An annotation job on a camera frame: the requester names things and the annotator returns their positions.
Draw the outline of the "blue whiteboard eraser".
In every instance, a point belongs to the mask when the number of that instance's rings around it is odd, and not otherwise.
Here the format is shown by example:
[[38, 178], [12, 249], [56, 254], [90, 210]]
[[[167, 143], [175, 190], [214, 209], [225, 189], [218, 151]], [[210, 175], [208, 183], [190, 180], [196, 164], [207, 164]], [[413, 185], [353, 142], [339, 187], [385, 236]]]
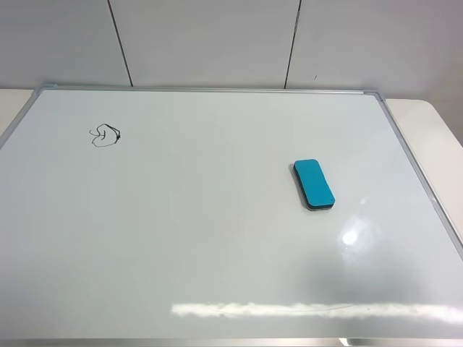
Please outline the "blue whiteboard eraser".
[[329, 210], [334, 206], [336, 199], [317, 160], [296, 160], [293, 171], [308, 210]]

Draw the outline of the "black marker scribble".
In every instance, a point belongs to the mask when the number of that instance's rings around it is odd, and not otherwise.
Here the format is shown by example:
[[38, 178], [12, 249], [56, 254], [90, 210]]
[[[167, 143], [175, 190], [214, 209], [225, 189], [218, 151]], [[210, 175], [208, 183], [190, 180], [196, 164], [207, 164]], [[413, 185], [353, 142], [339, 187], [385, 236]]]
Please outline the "black marker scribble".
[[96, 148], [115, 145], [121, 138], [121, 132], [109, 124], [101, 124], [89, 134], [93, 136], [92, 145]]

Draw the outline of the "white whiteboard with aluminium frame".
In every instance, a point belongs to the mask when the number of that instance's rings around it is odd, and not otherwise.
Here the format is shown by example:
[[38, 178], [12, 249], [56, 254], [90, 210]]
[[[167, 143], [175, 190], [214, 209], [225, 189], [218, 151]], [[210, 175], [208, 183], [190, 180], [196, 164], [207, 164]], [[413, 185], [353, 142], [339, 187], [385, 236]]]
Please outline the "white whiteboard with aluminium frame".
[[462, 344], [459, 235], [375, 93], [42, 87], [1, 135], [3, 346], [347, 343]]

